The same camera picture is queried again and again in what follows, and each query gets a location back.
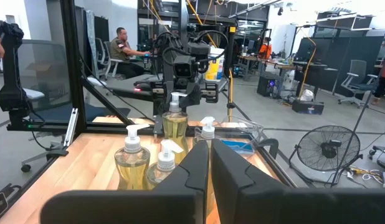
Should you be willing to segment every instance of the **black fan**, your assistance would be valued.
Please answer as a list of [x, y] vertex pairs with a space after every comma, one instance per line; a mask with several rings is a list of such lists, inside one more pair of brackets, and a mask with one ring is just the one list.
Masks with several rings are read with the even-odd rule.
[[[349, 139], [352, 135], [353, 138], [348, 149]], [[338, 168], [340, 163], [341, 170], [344, 170], [360, 157], [363, 158], [359, 152], [360, 140], [350, 129], [341, 126], [322, 126], [304, 135], [299, 144], [295, 146], [295, 150], [289, 158], [289, 164], [304, 180], [323, 182], [305, 177], [302, 172], [292, 166], [293, 155], [297, 153], [299, 160], [313, 170], [333, 171]]]

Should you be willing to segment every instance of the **black metal frame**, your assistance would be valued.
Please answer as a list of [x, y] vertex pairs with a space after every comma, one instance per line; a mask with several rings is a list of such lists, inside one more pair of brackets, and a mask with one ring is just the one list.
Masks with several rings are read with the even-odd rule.
[[[75, 136], [78, 136], [81, 133], [102, 133], [102, 134], [127, 134], [126, 126], [133, 123], [128, 118], [121, 118], [118, 116], [124, 123], [123, 124], [114, 124], [114, 123], [93, 123], [87, 122], [85, 119], [85, 107], [83, 100], [83, 86], [87, 86], [88, 91], [95, 94], [97, 98], [103, 98], [99, 92], [95, 93], [94, 88], [90, 88], [90, 85], [86, 85], [86, 80], [82, 76], [82, 64], [79, 60], [78, 52], [78, 42], [77, 42], [77, 30], [75, 23], [75, 11], [74, 11], [74, 0], [60, 0], [61, 12], [62, 12], [62, 22], [64, 27], [64, 37], [65, 37], [65, 50], [68, 63], [68, 72], [69, 72], [69, 81], [70, 81], [70, 94], [72, 100], [72, 106], [79, 109], [79, 116], [77, 120], [77, 126], [75, 129]], [[232, 58], [232, 50], [227, 51], [226, 55], [227, 61], [230, 61]], [[113, 107], [113, 112], [116, 111], [116, 108], [110, 103], [106, 106]], [[52, 133], [65, 133], [67, 131], [68, 122], [66, 121], [46, 121], [43, 123], [30, 123], [25, 121], [22, 126], [15, 126], [9, 124], [7, 126], [8, 131], [43, 131], [43, 132], [52, 132]], [[194, 137], [195, 135], [195, 126], [189, 126], [186, 130], [186, 136]], [[151, 125], [148, 128], [141, 129], [138, 131], [140, 135], [154, 135], [154, 126]], [[216, 128], [216, 133], [230, 138], [245, 138], [248, 140], [254, 139], [253, 135], [244, 133], [235, 128]], [[265, 162], [270, 166], [274, 171], [275, 175], [280, 179], [281, 182], [290, 186], [297, 187], [282, 168], [277, 164], [275, 156], [278, 152], [278, 142], [275, 139], [267, 139], [264, 134], [262, 137], [267, 140], [267, 144], [271, 146], [270, 152], [266, 151], [262, 146], [255, 147], [255, 150], [265, 159]], [[9, 200], [9, 207], [11, 207], [19, 197], [25, 193], [30, 186], [55, 162], [57, 158], [51, 157], [48, 161], [37, 171], [35, 175], [29, 179], [22, 189]]]

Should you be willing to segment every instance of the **pump dispenser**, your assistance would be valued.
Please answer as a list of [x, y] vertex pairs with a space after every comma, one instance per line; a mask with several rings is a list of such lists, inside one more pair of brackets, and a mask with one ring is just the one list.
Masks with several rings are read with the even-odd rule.
[[115, 153], [115, 164], [119, 172], [118, 190], [146, 190], [145, 173], [150, 164], [150, 152], [140, 144], [137, 130], [148, 124], [128, 125], [125, 147]]
[[186, 129], [188, 125], [188, 116], [181, 111], [179, 106], [179, 97], [187, 96], [184, 93], [173, 92], [172, 102], [170, 102], [169, 112], [162, 114], [163, 131], [165, 139], [173, 140], [183, 151], [175, 155], [175, 161], [179, 164], [188, 153], [186, 139]]
[[214, 190], [213, 190], [213, 183], [212, 183], [212, 166], [211, 166], [211, 146], [212, 146], [212, 139], [215, 138], [215, 127], [213, 126], [213, 122], [215, 119], [211, 116], [205, 117], [201, 123], [204, 125], [202, 127], [202, 132], [200, 132], [198, 129], [196, 130], [196, 137], [192, 141], [193, 144], [197, 144], [200, 140], [205, 140], [207, 142], [207, 146], [209, 149], [209, 173], [207, 178], [207, 197], [206, 197], [206, 214], [210, 214], [214, 207]]
[[161, 141], [162, 151], [158, 154], [158, 162], [150, 165], [147, 171], [148, 189], [153, 189], [164, 180], [176, 167], [174, 153], [180, 153], [183, 149], [170, 139]]

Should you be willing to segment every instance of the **yellow bottle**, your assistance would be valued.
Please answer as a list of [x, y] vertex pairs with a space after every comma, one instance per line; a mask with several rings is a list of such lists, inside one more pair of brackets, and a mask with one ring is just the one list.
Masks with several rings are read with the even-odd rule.
[[187, 95], [184, 93], [173, 92], [169, 112], [162, 114], [165, 139], [174, 141], [183, 149], [182, 152], [175, 155], [175, 162], [177, 164], [179, 164], [188, 153], [188, 145], [186, 139], [188, 116], [186, 113], [182, 112], [181, 108], [179, 107], [179, 96]]
[[213, 121], [215, 119], [211, 116], [205, 117], [201, 123], [205, 124], [202, 127], [202, 132], [198, 133], [196, 137], [193, 139], [192, 143], [195, 145], [200, 140], [205, 140], [207, 142], [207, 146], [209, 149], [209, 173], [207, 176], [207, 197], [206, 197], [206, 215], [208, 216], [214, 207], [214, 201], [215, 201], [215, 193], [213, 190], [213, 183], [212, 183], [212, 169], [211, 169], [211, 146], [212, 146], [212, 139], [215, 138], [215, 127], [213, 126]]
[[148, 124], [134, 124], [126, 127], [128, 136], [125, 147], [115, 153], [115, 164], [119, 172], [118, 190], [146, 190], [145, 174], [150, 164], [150, 151], [140, 145], [137, 130]]
[[147, 171], [148, 189], [154, 189], [164, 180], [176, 167], [174, 163], [174, 152], [181, 152], [183, 149], [170, 139], [161, 141], [162, 151], [158, 154], [158, 162], [150, 165]]

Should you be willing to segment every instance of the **concrete floor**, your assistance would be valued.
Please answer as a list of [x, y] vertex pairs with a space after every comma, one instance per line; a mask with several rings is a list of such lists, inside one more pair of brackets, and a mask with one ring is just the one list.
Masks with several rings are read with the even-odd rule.
[[[280, 150], [289, 157], [293, 150], [294, 145], [298, 144], [306, 131], [280, 131], [276, 129], [313, 129], [324, 125], [338, 125], [353, 129], [361, 110], [358, 110], [355, 106], [349, 104], [338, 105], [337, 97], [332, 96], [324, 91], [320, 91], [317, 100], [325, 103], [325, 109], [322, 115], [308, 115], [298, 114], [291, 110], [291, 108], [283, 106], [277, 100], [271, 98], [264, 98], [256, 94], [257, 78], [252, 77], [249, 82], [245, 82], [239, 79], [235, 80], [234, 86], [234, 101], [237, 105], [247, 114], [247, 116], [265, 127], [264, 133], [269, 138], [275, 138], [280, 143]], [[0, 75], [0, 88], [2, 86], [2, 76]], [[127, 107], [115, 96], [109, 96], [108, 99], [119, 107]], [[125, 99], [139, 110], [152, 116], [152, 103]], [[90, 103], [94, 106], [102, 106], [100, 102], [92, 97]], [[200, 105], [192, 106], [188, 108], [188, 115], [190, 120], [201, 120], [207, 115], [215, 117], [216, 121], [222, 121], [227, 116], [226, 108], [227, 98], [223, 94], [219, 94], [219, 102], [217, 104], [208, 104], [204, 100]], [[203, 114], [202, 111], [209, 111], [209, 114]], [[358, 126], [359, 132], [367, 133], [383, 133], [385, 132], [385, 106], [370, 106], [370, 108], [381, 111], [366, 110], [363, 118]], [[243, 118], [243, 116], [236, 110], [233, 110], [233, 115]], [[141, 115], [132, 110], [129, 117], [141, 117]], [[0, 109], [0, 123], [8, 120], [7, 113], [3, 113]], [[379, 134], [359, 134], [358, 137], [361, 141], [361, 149], [366, 148]], [[6, 126], [0, 127], [0, 189], [8, 183], [22, 185], [28, 178], [31, 177], [39, 167], [44, 164], [45, 159], [40, 159], [31, 163], [32, 170], [25, 174], [20, 171], [21, 161], [32, 157], [40, 152], [43, 152], [34, 141], [28, 139], [32, 137], [28, 132], [8, 132]], [[48, 146], [50, 141], [56, 140], [54, 137], [39, 138], [39, 141]], [[385, 146], [385, 136], [379, 138], [372, 145]], [[362, 167], [364, 169], [380, 169], [380, 167], [368, 158], [368, 150], [372, 148], [372, 145], [366, 150], [361, 151], [364, 154], [364, 159], [358, 160], [354, 165]], [[293, 158], [293, 163], [302, 170], [302, 172], [311, 175], [316, 178], [325, 180], [330, 176], [330, 173], [313, 172], [309, 168], [305, 167], [298, 159], [297, 156]], [[294, 173], [293, 170], [288, 168], [287, 163], [280, 157], [277, 157], [277, 162], [282, 166], [286, 173], [300, 186], [306, 187], [306, 185], [300, 180], [300, 178]], [[358, 182], [364, 183], [367, 187], [381, 187], [380, 184], [374, 180], [367, 180], [363, 182], [361, 177], [357, 177]], [[361, 187], [349, 180], [345, 176], [342, 176], [337, 187]]]

